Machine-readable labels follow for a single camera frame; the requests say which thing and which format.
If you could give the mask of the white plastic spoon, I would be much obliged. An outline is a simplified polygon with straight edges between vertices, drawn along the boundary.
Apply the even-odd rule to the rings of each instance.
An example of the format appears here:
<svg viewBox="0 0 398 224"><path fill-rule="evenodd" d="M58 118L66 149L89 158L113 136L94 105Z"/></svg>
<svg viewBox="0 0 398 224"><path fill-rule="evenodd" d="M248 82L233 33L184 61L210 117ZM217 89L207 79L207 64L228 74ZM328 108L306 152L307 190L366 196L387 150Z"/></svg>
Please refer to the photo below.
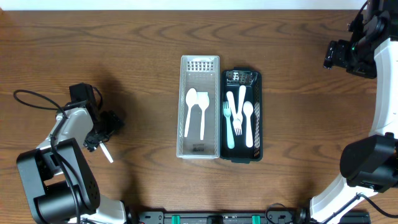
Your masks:
<svg viewBox="0 0 398 224"><path fill-rule="evenodd" d="M104 155L106 156L107 160L108 160L110 163L113 163L114 160L113 160L111 154L109 153L108 148L106 147L105 143L100 142L100 143L99 143L99 146L100 146L100 148L102 149L102 151L103 151Z"/></svg>
<svg viewBox="0 0 398 224"><path fill-rule="evenodd" d="M185 122L185 130L184 130L184 137L186 138L188 136L189 127L190 127L191 110L192 110L192 107L197 102L197 91L196 91L196 89L191 88L191 89L188 90L186 98L185 98L185 101L186 101L186 104L188 106L187 118L186 118L186 122Z"/></svg>
<svg viewBox="0 0 398 224"><path fill-rule="evenodd" d="M205 111L210 105L210 99L208 97L208 92L198 93L198 105L201 109L201 126L200 126L200 140L204 140L205 132Z"/></svg>

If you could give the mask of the pale blue plastic fork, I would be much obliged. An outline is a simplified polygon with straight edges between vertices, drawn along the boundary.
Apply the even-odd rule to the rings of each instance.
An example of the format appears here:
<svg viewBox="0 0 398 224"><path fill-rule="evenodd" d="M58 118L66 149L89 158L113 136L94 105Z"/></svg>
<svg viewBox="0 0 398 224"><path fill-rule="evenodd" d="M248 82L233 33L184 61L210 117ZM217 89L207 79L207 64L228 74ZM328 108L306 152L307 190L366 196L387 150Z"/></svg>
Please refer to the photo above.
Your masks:
<svg viewBox="0 0 398 224"><path fill-rule="evenodd" d="M227 140L227 147L229 149L234 149L234 137L233 137L233 130L231 125L231 109L227 101L223 103L223 116L226 119L226 140Z"/></svg>

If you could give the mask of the white plastic fork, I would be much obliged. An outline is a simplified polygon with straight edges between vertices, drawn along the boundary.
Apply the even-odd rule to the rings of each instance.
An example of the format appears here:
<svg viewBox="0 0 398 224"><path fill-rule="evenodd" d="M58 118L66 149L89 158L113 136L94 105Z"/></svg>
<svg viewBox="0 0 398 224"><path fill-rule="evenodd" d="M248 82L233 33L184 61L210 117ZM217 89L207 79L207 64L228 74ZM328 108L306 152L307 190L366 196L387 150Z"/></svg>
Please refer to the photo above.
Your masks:
<svg viewBox="0 0 398 224"><path fill-rule="evenodd" d="M240 136L240 135L242 135L242 127L241 127L241 121L238 119L238 116L237 116L233 92L227 91L226 97L228 100L229 108L231 110L231 114L233 116L234 132L237 136Z"/></svg>
<svg viewBox="0 0 398 224"><path fill-rule="evenodd" d="M238 110L237 110L237 117L240 122L243 122L243 104L246 95L246 86L240 85L239 86L239 94L238 94Z"/></svg>
<svg viewBox="0 0 398 224"><path fill-rule="evenodd" d="M253 147L253 135L251 126L251 115L253 114L254 108L250 101L245 101L243 104L243 113L246 117L246 146L248 148Z"/></svg>

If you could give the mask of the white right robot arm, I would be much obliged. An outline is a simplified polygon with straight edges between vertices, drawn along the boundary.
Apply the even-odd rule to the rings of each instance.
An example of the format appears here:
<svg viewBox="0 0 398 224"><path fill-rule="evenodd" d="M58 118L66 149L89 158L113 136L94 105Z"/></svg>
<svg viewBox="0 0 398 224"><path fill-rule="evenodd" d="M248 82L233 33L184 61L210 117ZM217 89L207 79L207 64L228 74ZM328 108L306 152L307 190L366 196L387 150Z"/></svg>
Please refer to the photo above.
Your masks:
<svg viewBox="0 0 398 224"><path fill-rule="evenodd" d="M347 145L340 173L297 223L338 223L362 200L397 187L397 3L368 1L348 26L350 40L331 41L323 66L376 79L369 136Z"/></svg>

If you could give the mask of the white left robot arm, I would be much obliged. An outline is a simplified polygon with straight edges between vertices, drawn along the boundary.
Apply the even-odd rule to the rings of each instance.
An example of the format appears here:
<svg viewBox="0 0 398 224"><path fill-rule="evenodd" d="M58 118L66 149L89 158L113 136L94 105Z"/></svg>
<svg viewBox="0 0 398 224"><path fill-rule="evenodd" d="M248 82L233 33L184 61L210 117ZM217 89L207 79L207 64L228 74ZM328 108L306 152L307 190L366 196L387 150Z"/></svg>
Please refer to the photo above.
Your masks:
<svg viewBox="0 0 398 224"><path fill-rule="evenodd" d="M124 204L100 194L81 151L93 120L86 108L60 112L47 138L16 164L36 223L126 223Z"/></svg>

